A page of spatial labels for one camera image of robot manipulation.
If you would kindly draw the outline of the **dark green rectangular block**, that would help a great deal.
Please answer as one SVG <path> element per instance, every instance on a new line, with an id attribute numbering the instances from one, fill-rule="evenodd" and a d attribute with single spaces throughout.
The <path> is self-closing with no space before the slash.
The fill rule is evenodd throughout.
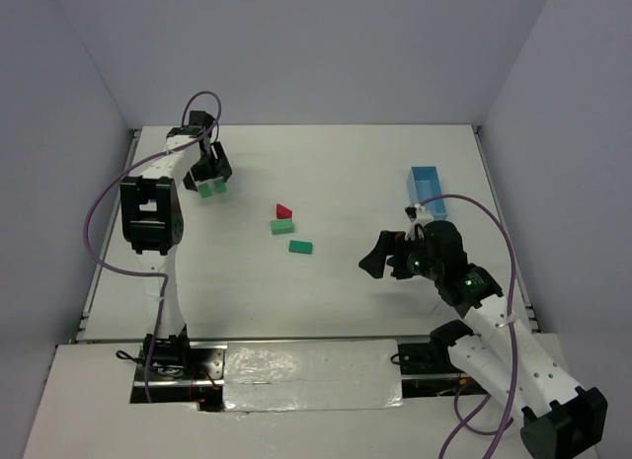
<path id="1" fill-rule="evenodd" d="M 313 243 L 308 241 L 291 240 L 288 245 L 290 253 L 311 255 L 313 253 Z"/>

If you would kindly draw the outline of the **blue plastic box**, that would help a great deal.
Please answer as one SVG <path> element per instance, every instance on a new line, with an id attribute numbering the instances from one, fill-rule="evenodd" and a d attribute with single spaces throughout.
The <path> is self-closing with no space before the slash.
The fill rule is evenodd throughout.
<path id="1" fill-rule="evenodd" d="M 407 189 L 411 204 L 423 203 L 426 199 L 442 195 L 438 171 L 435 166 L 412 167 L 407 179 Z M 445 220 L 447 211 L 442 199 L 425 204 L 435 220 Z"/>

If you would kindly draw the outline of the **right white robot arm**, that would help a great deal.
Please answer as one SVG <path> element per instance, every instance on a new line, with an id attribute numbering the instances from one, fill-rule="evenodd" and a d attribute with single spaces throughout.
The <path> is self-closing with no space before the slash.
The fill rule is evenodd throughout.
<path id="1" fill-rule="evenodd" d="M 601 441 L 603 394 L 584 388 L 539 344 L 493 277 L 469 262 L 452 223 L 383 231 L 358 265 L 376 279 L 391 267 L 396 279 L 421 276 L 434 283 L 458 315 L 431 332 L 435 360 L 467 374 L 510 407 L 503 421 L 520 423 L 531 457 L 575 458 Z"/>

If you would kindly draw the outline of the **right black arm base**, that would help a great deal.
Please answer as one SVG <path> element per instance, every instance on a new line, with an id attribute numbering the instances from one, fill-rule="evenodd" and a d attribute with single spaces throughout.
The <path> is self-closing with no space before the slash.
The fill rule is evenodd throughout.
<path id="1" fill-rule="evenodd" d="M 471 376 L 454 367 L 448 349 L 460 338 L 473 335 L 461 321 L 451 321 L 431 331 L 425 341 L 398 343 L 390 362 L 399 367 L 405 399 L 454 396 L 457 390 L 472 382 L 475 393 L 483 388 Z"/>

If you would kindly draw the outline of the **small green cube block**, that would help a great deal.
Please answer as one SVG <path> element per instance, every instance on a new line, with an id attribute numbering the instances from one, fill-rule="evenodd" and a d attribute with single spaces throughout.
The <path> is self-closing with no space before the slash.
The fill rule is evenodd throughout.
<path id="1" fill-rule="evenodd" d="M 197 186 L 197 192 L 201 198 L 208 198 L 213 195 L 212 187 L 207 182 L 200 183 Z"/>

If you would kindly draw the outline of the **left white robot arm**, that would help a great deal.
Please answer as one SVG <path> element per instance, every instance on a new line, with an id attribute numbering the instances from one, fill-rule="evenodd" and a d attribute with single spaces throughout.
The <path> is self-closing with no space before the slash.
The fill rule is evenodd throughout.
<path id="1" fill-rule="evenodd" d="M 186 322 L 179 300 L 175 270 L 177 246 L 185 234 L 179 189 L 202 198 L 227 191 L 232 168 L 219 141 L 211 137 L 214 116 L 191 111 L 189 121 L 172 128 L 164 154 L 137 176 L 119 184 L 123 238 L 139 256 L 151 321 L 149 334 L 159 340 L 178 337 Z"/>

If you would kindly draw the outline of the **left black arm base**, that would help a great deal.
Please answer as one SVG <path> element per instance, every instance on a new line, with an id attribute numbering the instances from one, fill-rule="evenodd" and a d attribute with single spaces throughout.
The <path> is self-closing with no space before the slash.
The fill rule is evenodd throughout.
<path id="1" fill-rule="evenodd" d="M 185 332 L 154 341 L 146 336 L 137 353 L 116 358 L 134 365 L 132 404 L 188 403 L 204 412 L 224 410 L 226 349 L 191 343 Z"/>

